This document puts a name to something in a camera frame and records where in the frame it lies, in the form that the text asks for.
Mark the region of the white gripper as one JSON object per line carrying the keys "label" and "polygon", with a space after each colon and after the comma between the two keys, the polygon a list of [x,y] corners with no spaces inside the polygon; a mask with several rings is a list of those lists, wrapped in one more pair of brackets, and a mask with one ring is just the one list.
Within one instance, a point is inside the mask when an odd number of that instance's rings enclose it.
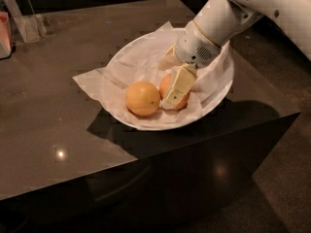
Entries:
{"label": "white gripper", "polygon": [[171,72],[161,107],[165,110],[174,109],[195,84],[196,69],[207,67],[220,54],[221,49],[202,34],[193,20],[190,21],[178,36],[175,46],[172,45],[157,62],[159,70],[180,66]]}

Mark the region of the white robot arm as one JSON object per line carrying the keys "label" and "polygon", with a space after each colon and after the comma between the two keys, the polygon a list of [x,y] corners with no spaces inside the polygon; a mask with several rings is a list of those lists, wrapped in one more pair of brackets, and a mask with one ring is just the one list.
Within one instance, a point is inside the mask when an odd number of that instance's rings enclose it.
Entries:
{"label": "white robot arm", "polygon": [[311,59],[311,0],[208,0],[158,62],[173,70],[161,106],[177,106],[189,93],[196,72],[220,54],[233,36],[268,17]]}

